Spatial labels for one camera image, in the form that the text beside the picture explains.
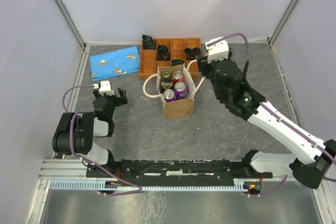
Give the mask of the brown canvas bag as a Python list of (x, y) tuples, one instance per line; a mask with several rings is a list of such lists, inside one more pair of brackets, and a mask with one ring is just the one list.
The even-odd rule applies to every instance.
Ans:
[[(144, 95), (149, 98), (159, 98), (161, 100), (163, 115), (165, 119), (182, 118), (192, 114), (195, 103), (194, 97), (205, 79), (203, 77), (198, 83), (198, 85), (197, 86), (195, 85), (191, 73), (189, 72), (190, 66), (194, 63), (197, 63), (197, 60), (192, 60), (187, 65), (187, 67), (185, 65), (178, 65), (174, 67), (157, 67), (157, 73), (150, 75), (145, 80), (142, 88)], [(164, 95), (160, 92), (160, 81), (163, 78), (163, 72), (172, 73), (174, 70), (182, 70), (182, 73), (186, 78), (187, 94), (186, 98), (166, 102), (164, 99)], [(146, 85), (152, 78), (156, 78), (156, 88), (158, 90), (158, 94), (149, 94), (146, 91)]]

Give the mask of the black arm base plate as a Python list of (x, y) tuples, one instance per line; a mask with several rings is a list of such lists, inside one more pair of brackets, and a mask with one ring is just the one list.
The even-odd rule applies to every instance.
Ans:
[(123, 159), (104, 166), (115, 176), (139, 186), (232, 186), (234, 179), (273, 178), (259, 173), (247, 161), (149, 161)]

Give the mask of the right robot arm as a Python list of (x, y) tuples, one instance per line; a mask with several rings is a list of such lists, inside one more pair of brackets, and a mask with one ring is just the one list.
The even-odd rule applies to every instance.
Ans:
[(317, 189), (335, 164), (335, 140), (325, 141), (305, 131), (254, 90), (246, 78), (249, 63), (240, 70), (229, 58), (198, 57), (197, 65), (202, 76), (210, 80), (216, 99), (230, 113), (264, 130), (291, 151), (289, 156), (256, 152), (242, 162), (243, 175), (291, 174), (302, 185)]

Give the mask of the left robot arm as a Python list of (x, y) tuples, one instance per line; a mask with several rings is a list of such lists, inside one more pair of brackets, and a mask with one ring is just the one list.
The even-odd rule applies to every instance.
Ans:
[(79, 115), (65, 112), (56, 128), (52, 141), (54, 152), (86, 161), (88, 176), (93, 173), (110, 177), (117, 169), (111, 151), (96, 145), (93, 139), (113, 135), (115, 108), (128, 104), (126, 91), (119, 88), (118, 93), (119, 96), (111, 89), (104, 92), (94, 89), (93, 111)]

